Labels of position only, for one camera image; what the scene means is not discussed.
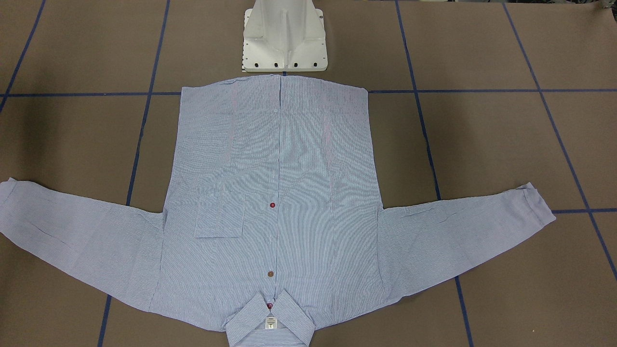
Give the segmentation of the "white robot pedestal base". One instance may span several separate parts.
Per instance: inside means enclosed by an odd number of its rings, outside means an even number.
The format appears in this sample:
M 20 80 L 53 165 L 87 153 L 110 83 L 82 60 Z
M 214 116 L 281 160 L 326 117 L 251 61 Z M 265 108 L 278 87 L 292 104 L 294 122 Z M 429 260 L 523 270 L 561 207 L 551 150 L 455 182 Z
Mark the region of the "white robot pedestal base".
M 324 72 L 324 15 L 311 0 L 257 0 L 244 12 L 242 70 Z

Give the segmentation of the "blue striped button shirt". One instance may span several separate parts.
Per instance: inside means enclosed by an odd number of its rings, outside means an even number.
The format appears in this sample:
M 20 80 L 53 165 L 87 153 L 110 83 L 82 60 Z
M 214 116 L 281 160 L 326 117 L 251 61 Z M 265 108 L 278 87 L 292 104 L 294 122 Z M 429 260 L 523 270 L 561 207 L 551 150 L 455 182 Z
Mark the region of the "blue striped button shirt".
M 1 232 L 18 247 L 231 347 L 307 347 L 555 219 L 530 183 L 385 208 L 368 92 L 302 76 L 185 86 L 161 213 L 1 183 Z

